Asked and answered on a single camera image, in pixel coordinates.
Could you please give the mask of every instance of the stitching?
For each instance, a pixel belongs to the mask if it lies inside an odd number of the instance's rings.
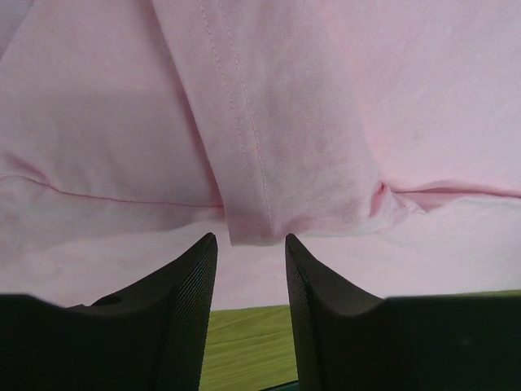
[[[266,176],[265,176],[265,172],[264,172],[264,166],[262,164],[261,146],[259,144],[259,137],[257,135],[257,129],[256,129],[256,126],[255,126],[255,121],[253,120],[252,109],[250,107],[250,100],[248,99],[248,93],[247,93],[247,90],[246,90],[246,83],[244,82],[244,79],[241,76],[241,72],[239,71],[239,61],[237,60],[237,54],[235,53],[234,43],[233,43],[233,41],[231,39],[230,26],[228,25],[228,21],[226,20],[225,10],[224,10],[224,8],[222,6],[221,0],[218,0],[218,3],[219,3],[219,8],[221,8],[222,19],[225,22],[226,32],[228,34],[228,39],[230,40],[231,51],[234,54],[235,69],[237,70],[237,74],[239,76],[239,79],[241,81],[241,85],[243,87],[244,98],[246,99],[247,112],[248,112],[248,115],[250,117],[250,122],[252,123],[253,136],[255,138],[255,144],[256,144],[256,149],[257,149],[257,159],[259,161],[260,174],[262,175],[262,185],[263,185],[263,188],[264,188],[264,198],[265,198],[265,201],[266,201],[266,208],[268,209],[268,225],[269,225],[269,229],[273,233],[273,227],[272,227],[272,221],[271,221],[271,208],[269,206],[268,192],[266,190]]]
[[[24,179],[26,181],[32,182],[34,184],[46,187],[48,189],[51,189],[52,191],[55,191],[59,194],[63,194],[65,196],[74,196],[78,198],[86,198],[88,200],[102,200],[102,201],[112,201],[112,202],[119,202],[122,204],[145,204],[145,205],[158,205],[158,206],[178,206],[183,208],[222,208],[222,205],[186,205],[186,204],[176,204],[173,202],[155,202],[155,201],[132,201],[132,200],[118,200],[116,198],[111,197],[100,197],[96,195],[87,195],[87,194],[77,194],[77,193],[71,193],[70,191],[62,191],[58,190],[56,187],[53,187],[51,185],[48,185],[47,183],[42,183],[39,181],[36,181],[31,178],[24,177],[22,175],[0,175],[0,181],[3,179]]]
[[[241,151],[243,153],[243,160],[244,160],[244,165],[246,167],[247,177],[248,177],[248,180],[250,182],[252,199],[254,199],[255,193],[253,191],[253,185],[252,185],[253,184],[253,178],[252,178],[252,174],[250,172],[250,165],[249,165],[249,163],[247,161],[246,149],[244,148],[243,136],[242,136],[240,128],[239,128],[239,120],[237,119],[237,112],[235,111],[234,104],[233,104],[233,102],[231,100],[230,91],[228,89],[228,85],[226,84],[225,75],[224,75],[224,73],[222,71],[221,61],[219,60],[219,56],[217,55],[217,50],[215,48],[215,44],[213,43],[212,33],[210,32],[210,27],[208,26],[208,21],[206,20],[206,15],[204,13],[203,1],[202,0],[199,0],[199,7],[201,9],[201,13],[203,14],[204,24],[206,26],[206,32],[208,33],[208,37],[210,38],[210,43],[212,44],[213,58],[215,59],[217,67],[219,68],[219,73],[221,74],[222,84],[224,85],[225,90],[226,90],[226,96],[228,97],[228,102],[230,104],[230,110],[231,110],[232,116],[234,118],[235,130],[237,131],[237,136],[239,137],[239,146],[240,146]]]

